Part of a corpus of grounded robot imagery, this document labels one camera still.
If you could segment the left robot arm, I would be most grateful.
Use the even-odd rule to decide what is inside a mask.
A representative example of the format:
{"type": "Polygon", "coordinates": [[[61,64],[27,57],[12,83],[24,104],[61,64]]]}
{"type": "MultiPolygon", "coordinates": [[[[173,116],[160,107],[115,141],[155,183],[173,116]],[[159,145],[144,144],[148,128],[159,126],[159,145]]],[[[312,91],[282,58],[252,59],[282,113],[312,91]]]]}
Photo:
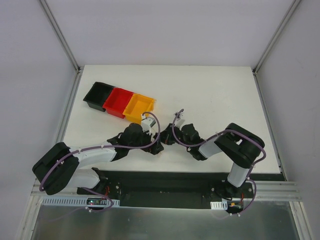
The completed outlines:
{"type": "Polygon", "coordinates": [[[97,165],[120,160],[131,150],[157,155],[164,147],[158,133],[132,123],[100,146],[75,149],[58,142],[36,162],[32,172],[40,182],[39,190],[47,195],[66,187],[86,188],[99,195],[105,191],[106,183],[97,165]]]}

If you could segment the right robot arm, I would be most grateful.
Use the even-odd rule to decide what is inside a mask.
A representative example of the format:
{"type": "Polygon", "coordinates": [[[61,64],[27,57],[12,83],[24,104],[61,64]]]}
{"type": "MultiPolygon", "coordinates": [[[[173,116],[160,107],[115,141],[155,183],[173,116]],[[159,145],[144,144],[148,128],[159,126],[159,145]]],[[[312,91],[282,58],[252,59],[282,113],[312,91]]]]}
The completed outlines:
{"type": "Polygon", "coordinates": [[[160,141],[165,145],[177,143],[186,147],[187,152],[198,161],[207,160],[220,152],[226,154],[233,164],[227,176],[225,192],[233,198],[242,193],[243,183],[253,167],[267,156],[264,141],[235,123],[230,123],[225,130],[207,140],[200,137],[192,123],[182,127],[170,123],[160,133],[160,141]]]}

